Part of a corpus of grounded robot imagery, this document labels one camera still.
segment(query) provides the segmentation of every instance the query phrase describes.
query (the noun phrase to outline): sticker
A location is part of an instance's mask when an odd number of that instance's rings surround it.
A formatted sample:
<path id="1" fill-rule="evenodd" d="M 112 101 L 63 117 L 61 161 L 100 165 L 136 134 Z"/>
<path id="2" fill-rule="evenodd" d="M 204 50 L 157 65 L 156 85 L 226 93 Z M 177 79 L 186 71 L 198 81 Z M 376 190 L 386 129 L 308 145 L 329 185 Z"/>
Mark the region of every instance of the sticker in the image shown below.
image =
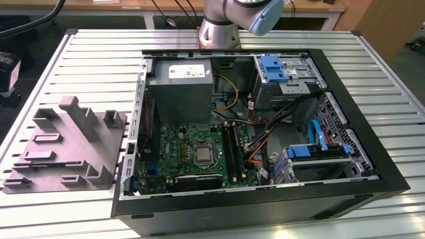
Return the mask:
<path id="1" fill-rule="evenodd" d="M 288 75 L 296 75 L 297 74 L 296 70 L 285 70 L 285 72 L 286 72 Z"/>
<path id="2" fill-rule="evenodd" d="M 248 109 L 249 109 L 250 111 L 253 110 L 253 105 L 254 105 L 253 102 L 249 101 L 249 102 L 248 102 Z"/>
<path id="3" fill-rule="evenodd" d="M 260 169 L 260 174 L 264 178 L 268 178 L 268 172 L 265 171 L 264 168 Z"/>
<path id="4" fill-rule="evenodd" d="M 276 159 L 278 156 L 278 153 L 273 152 L 272 155 L 270 155 L 270 159 Z"/>
<path id="5" fill-rule="evenodd" d="M 140 9 L 138 6 L 122 6 L 121 9 Z"/>
<path id="6" fill-rule="evenodd" d="M 205 68 L 202 65 L 172 65 L 169 66 L 169 78 L 205 78 Z"/>

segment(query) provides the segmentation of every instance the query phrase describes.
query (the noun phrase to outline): expansion slot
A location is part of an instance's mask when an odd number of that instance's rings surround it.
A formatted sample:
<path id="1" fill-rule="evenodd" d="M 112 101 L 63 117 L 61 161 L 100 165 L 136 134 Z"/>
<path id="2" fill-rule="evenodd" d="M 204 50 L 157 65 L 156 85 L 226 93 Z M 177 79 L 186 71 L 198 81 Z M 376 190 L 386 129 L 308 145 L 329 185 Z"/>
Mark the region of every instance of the expansion slot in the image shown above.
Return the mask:
<path id="1" fill-rule="evenodd" d="M 242 152 L 241 152 L 241 145 L 240 145 L 240 138 L 237 134 L 237 128 L 236 124 L 230 126 L 230 134 L 232 134 L 232 142 L 233 142 L 233 149 L 234 149 L 234 159 L 236 159 L 236 165 L 237 165 L 237 175 L 240 179 L 246 178 L 245 174 L 245 166 L 244 166 L 244 159 L 242 159 Z"/>
<path id="2" fill-rule="evenodd" d="M 236 174 L 236 160 L 234 160 L 234 148 L 232 141 L 234 138 L 230 135 L 232 129 L 229 125 L 225 123 L 221 127 L 221 137 L 222 137 L 222 149 L 224 149 L 224 157 L 225 157 L 225 164 L 226 164 L 226 176 L 230 182 L 237 181 L 237 174 Z"/>

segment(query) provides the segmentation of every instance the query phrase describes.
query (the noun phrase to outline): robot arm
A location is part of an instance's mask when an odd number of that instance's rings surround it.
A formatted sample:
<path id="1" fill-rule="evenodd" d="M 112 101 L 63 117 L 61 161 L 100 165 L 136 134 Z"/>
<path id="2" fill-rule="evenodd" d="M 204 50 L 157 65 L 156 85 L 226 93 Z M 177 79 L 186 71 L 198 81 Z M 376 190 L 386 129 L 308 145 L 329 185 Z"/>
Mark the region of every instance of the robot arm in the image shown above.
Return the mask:
<path id="1" fill-rule="evenodd" d="M 237 26 L 257 36 L 265 35 L 277 23 L 282 8 L 284 0 L 205 0 L 201 48 L 237 47 Z"/>

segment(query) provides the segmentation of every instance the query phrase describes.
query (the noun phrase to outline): aluminum work table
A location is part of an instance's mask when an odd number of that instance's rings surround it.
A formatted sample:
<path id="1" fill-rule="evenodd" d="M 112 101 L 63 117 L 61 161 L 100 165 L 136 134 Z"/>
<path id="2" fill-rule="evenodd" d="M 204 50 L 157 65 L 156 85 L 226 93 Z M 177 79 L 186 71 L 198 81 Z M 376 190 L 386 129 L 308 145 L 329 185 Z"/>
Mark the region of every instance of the aluminum work table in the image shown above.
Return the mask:
<path id="1" fill-rule="evenodd" d="M 94 112 L 132 110 L 144 49 L 193 49 L 193 30 L 78 30 L 60 42 L 52 60 L 0 147 L 0 188 L 29 139 L 40 104 L 56 110 L 73 95 Z M 242 48 L 320 48 L 406 177 L 409 191 L 380 200 L 342 218 L 280 226 L 196 233 L 185 238 L 424 238 L 425 109 L 365 42 L 350 32 L 273 31 L 262 37 L 240 32 Z M 0 239 L 137 238 L 109 218 L 113 189 L 7 195 L 0 191 Z"/>

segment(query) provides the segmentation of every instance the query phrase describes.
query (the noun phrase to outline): wooden table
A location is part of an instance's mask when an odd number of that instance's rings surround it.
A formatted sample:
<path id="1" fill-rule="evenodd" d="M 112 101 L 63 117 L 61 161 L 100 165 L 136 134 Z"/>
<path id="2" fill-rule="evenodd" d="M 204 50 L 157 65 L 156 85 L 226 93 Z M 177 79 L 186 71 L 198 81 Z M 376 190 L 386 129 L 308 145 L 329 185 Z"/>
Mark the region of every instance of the wooden table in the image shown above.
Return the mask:
<path id="1" fill-rule="evenodd" d="M 189 15 L 192 9 L 185 0 L 178 0 Z M 57 0 L 1 0 L 0 15 L 47 15 Z M 185 15 L 173 0 L 156 0 L 165 15 Z M 204 0 L 190 0 L 198 15 L 202 15 Z M 296 17 L 325 18 L 321 30 L 333 30 L 346 8 L 337 0 L 334 5 L 321 0 L 294 0 Z M 282 17 L 290 17 L 292 5 L 286 5 Z M 92 0 L 67 0 L 60 15 L 138 15 L 144 17 L 146 29 L 154 29 L 153 17 L 160 15 L 152 0 L 121 0 L 120 3 L 97 4 Z"/>

